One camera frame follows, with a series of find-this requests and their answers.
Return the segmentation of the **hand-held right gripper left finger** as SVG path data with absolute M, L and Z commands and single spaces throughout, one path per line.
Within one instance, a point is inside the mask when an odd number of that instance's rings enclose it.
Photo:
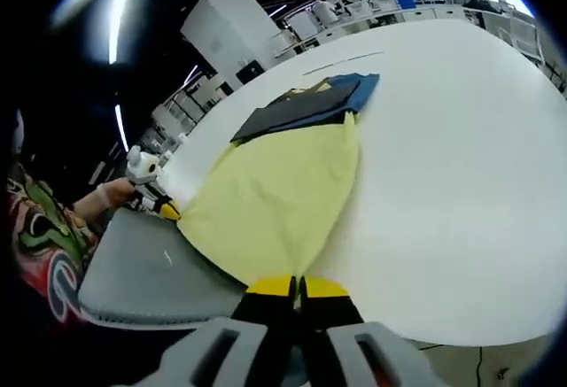
M 137 386 L 279 386 L 294 335 L 296 277 L 251 284 L 233 314 L 203 323 L 167 348 Z

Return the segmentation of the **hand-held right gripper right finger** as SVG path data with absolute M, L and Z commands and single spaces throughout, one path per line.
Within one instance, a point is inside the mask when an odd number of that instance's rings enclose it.
M 364 321 L 347 290 L 300 280 L 301 349 L 313 386 L 444 386 L 425 354 L 384 324 Z

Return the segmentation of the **person's left hand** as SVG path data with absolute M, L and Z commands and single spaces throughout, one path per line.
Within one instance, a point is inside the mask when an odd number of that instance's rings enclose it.
M 128 178 L 118 178 L 104 184 L 112 207 L 120 207 L 135 195 L 135 187 Z

